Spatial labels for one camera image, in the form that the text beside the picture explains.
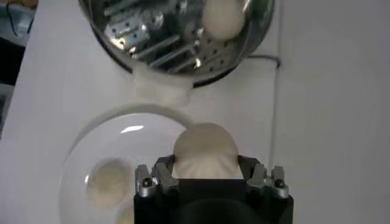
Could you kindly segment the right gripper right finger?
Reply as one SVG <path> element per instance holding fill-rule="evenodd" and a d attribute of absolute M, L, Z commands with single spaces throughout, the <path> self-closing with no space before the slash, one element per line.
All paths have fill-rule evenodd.
<path fill-rule="evenodd" d="M 263 195 L 267 189 L 274 198 L 289 197 L 282 166 L 274 166 L 269 175 L 266 166 L 256 158 L 239 155 L 238 164 L 249 192 Z"/>

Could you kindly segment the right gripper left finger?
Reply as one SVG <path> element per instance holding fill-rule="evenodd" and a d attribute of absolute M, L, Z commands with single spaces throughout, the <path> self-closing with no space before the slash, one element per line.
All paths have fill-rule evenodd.
<path fill-rule="evenodd" d="M 175 156 L 160 157 L 149 173 L 147 165 L 141 164 L 135 170 L 136 193 L 142 198 L 156 195 L 159 187 L 165 195 L 175 195 L 179 191 L 179 180 L 172 175 Z"/>

